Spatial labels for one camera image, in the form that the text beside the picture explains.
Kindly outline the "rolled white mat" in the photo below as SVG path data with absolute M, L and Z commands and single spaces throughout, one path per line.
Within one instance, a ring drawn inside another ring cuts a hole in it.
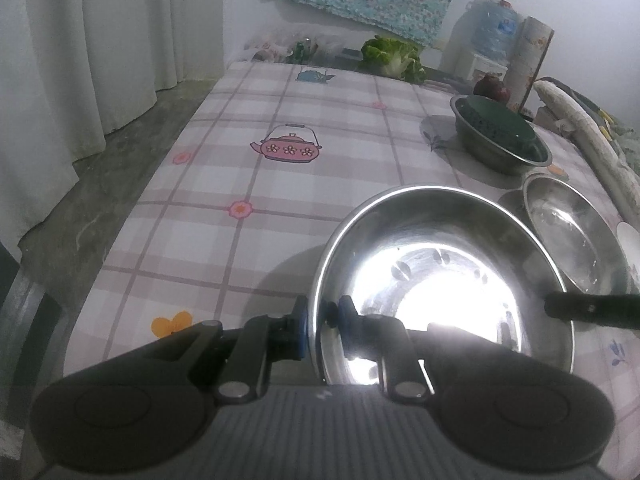
M 518 113 L 528 99 L 542 62 L 549 50 L 554 30 L 528 16 L 520 26 L 503 83 L 510 92 L 507 107 Z

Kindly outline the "white ceramic plate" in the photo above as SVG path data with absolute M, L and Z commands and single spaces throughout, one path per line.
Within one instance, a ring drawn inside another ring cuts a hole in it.
M 640 233 L 630 224 L 620 222 L 616 226 L 616 236 L 627 260 L 629 275 L 634 287 L 640 286 Z

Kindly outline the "dark red onion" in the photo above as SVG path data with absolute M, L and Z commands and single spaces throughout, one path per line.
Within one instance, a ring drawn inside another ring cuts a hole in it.
M 476 96 L 484 96 L 503 105 L 508 104 L 511 97 L 510 90 L 506 88 L 499 75 L 494 73 L 487 73 L 477 81 L 473 88 L 473 93 Z

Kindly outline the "checked floral tablecloth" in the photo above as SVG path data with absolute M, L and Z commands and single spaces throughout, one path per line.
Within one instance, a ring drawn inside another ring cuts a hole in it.
M 215 84 L 108 248 L 65 373 L 208 318 L 285 311 L 340 222 L 389 188 L 461 188 L 526 219 L 522 179 L 461 145 L 449 91 L 310 75 L 239 62 Z

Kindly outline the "blue water jug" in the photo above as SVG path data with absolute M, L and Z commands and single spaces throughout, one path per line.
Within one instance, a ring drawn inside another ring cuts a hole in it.
M 496 62 L 506 61 L 518 30 L 518 14 L 506 0 L 482 0 L 474 3 L 476 23 L 471 47 L 480 55 Z

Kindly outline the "large steel plate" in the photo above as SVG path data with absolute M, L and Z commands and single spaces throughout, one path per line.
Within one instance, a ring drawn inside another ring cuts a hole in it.
M 620 243 L 585 196 L 545 174 L 526 177 L 522 192 L 530 225 L 576 289 L 589 295 L 631 291 Z

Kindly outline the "white rolled bed edge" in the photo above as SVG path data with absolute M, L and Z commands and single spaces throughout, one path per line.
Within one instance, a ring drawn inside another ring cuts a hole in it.
M 604 118 L 597 118 L 591 101 L 553 78 L 537 79 L 533 89 L 556 118 L 555 125 L 582 152 L 623 219 L 639 229 L 639 175 L 601 130 Z

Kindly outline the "deep steel bowl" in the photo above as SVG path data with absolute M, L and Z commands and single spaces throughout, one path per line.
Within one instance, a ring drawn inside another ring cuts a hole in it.
M 550 148 L 524 118 L 486 96 L 453 96 L 449 102 L 460 143 L 479 162 L 507 176 L 552 163 Z

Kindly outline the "white curtain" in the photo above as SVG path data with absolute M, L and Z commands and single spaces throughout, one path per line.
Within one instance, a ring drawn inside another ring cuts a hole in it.
M 79 159 L 157 92 L 224 70 L 224 0 L 1 0 L 1 243 L 77 182 Z

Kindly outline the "green leafy lettuce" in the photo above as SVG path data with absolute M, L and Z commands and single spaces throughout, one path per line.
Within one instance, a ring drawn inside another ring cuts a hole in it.
M 411 41 L 374 36 L 360 49 L 360 70 L 408 82 L 422 84 L 426 79 L 426 70 L 421 63 L 422 48 Z

